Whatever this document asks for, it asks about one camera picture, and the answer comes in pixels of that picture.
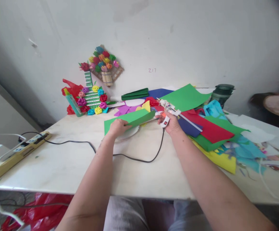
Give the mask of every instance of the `table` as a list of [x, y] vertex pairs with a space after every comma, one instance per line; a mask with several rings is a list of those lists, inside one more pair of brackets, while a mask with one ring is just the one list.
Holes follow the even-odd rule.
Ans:
[[[107, 114], [80, 118], [75, 115], [65, 116], [47, 129], [53, 135], [50, 141], [90, 141], [98, 148], [104, 137], [103, 122], [113, 118], [116, 112], [117, 109], [114, 109]], [[116, 141], [114, 154], [123, 153], [151, 160], [159, 149], [161, 137], [160, 126], [156, 121], [150, 121], [146, 126], [141, 126], [134, 136]], [[276, 137], [275, 142], [279, 143], [279, 137]], [[0, 178], [0, 190], [74, 194], [93, 157], [94, 152], [87, 143], [45, 143]], [[166, 132], [159, 156], [152, 163], [117, 156], [113, 158], [113, 164], [112, 195], [171, 200], [196, 199]], [[256, 180], [253, 181], [244, 177], [238, 167], [236, 175], [222, 171], [253, 203], [279, 204], [279, 200], [270, 196], [265, 189], [258, 173], [249, 169], [251, 177]], [[264, 178], [272, 192], [279, 197], [279, 172], [267, 169]]]

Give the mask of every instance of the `red plastic bag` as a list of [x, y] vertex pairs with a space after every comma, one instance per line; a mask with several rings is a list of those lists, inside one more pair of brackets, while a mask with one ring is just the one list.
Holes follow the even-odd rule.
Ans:
[[[52, 203], [70, 204], [72, 198], [73, 195], [37, 192], [35, 201], [27, 204], [27, 206]], [[48, 231], [59, 224], [67, 208], [65, 205], [50, 205], [37, 208], [19, 208], [13, 213], [20, 217], [25, 224], [30, 225], [31, 231]], [[3, 231], [10, 231], [20, 227], [17, 222], [11, 223], [11, 221], [12, 218], [7, 217], [1, 229]]]
[[[75, 83], [72, 83], [71, 81], [69, 80], [66, 80], [66, 79], [62, 79], [62, 81], [66, 84], [68, 84], [70, 87], [64, 87], [62, 88], [62, 95], [63, 96], [66, 96], [65, 92], [64, 92], [64, 89], [66, 88], [68, 90], [68, 92], [74, 97], [75, 101], [77, 102], [78, 101], [78, 94], [79, 92], [84, 88], [82, 85], [76, 85]], [[69, 105], [67, 107], [67, 112], [68, 112], [68, 115], [73, 115], [75, 114], [71, 105]]]

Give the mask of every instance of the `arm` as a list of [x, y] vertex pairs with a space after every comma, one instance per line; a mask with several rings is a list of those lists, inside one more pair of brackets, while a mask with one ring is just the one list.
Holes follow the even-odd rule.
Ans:
[[[243, 192], [182, 131], [169, 112], [166, 131], [188, 183], [213, 230], [277, 230]], [[159, 116], [160, 124], [164, 118]]]
[[103, 230], [111, 194], [115, 139], [131, 126], [117, 119], [103, 138], [64, 217], [57, 227], [63, 230]]

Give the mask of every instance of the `power strip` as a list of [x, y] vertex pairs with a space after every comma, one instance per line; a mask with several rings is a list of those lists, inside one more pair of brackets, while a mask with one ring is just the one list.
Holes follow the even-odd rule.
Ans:
[[[49, 132], [41, 132], [41, 134], [44, 138], [46, 138], [46, 140], [51, 138], [52, 136], [52, 134], [50, 134]], [[45, 141], [41, 137], [41, 135], [36, 135], [29, 141], [26, 141], [26, 143], [29, 143], [29, 145], [27, 145], [26, 147], [16, 148], [13, 152], [11, 152], [11, 155], [9, 157], [0, 162], [0, 177], [8, 172], [13, 166], [15, 166], [25, 157], [27, 157], [30, 153], [36, 150], [41, 144], [45, 143]]]

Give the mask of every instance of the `trouser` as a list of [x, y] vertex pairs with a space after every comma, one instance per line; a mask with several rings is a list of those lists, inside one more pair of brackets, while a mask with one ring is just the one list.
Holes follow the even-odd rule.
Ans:
[[[174, 201], [175, 221], [169, 231], [212, 230], [198, 203]], [[144, 207], [140, 199], [111, 196], [104, 224], [104, 231], [148, 231]]]

